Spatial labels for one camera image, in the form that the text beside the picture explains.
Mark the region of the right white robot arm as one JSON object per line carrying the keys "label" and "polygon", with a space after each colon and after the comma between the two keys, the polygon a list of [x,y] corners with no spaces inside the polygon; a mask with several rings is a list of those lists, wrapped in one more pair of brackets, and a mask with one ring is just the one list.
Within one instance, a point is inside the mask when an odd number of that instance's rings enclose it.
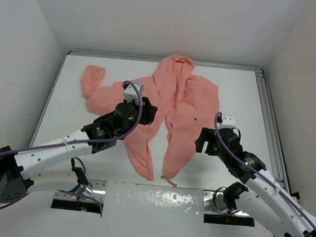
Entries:
{"label": "right white robot arm", "polygon": [[217,156],[237,182],[214,195],[222,211],[241,210],[275,237],[316,237],[316,217],[305,211],[273,178],[255,154],[244,151],[231,128],[202,128],[196,151]]}

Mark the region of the salmon pink hooded jacket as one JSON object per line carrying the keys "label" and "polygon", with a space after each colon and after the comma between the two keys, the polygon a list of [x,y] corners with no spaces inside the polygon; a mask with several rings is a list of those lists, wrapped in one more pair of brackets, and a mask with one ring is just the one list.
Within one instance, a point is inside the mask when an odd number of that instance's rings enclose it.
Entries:
{"label": "salmon pink hooded jacket", "polygon": [[152,76],[138,78],[143,96],[157,107],[150,125],[138,125],[125,140],[125,148],[135,171],[147,180],[154,179],[149,142],[163,123],[168,128],[168,148],[164,154],[162,176],[168,182],[196,153],[195,141],[202,128],[212,128],[218,113],[218,86],[193,74],[189,57],[171,55],[163,59]]}

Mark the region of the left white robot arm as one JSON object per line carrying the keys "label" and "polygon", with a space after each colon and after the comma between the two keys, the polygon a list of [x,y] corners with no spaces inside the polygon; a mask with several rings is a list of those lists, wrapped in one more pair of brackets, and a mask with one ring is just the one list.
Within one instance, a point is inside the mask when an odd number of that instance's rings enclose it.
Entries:
{"label": "left white robot arm", "polygon": [[134,131],[136,124],[152,124],[157,110],[147,97],[142,98],[142,105],[123,101],[112,112],[49,144],[24,152],[11,150],[9,146],[0,148],[0,203],[25,197],[37,186],[34,176],[44,169],[112,148]]}

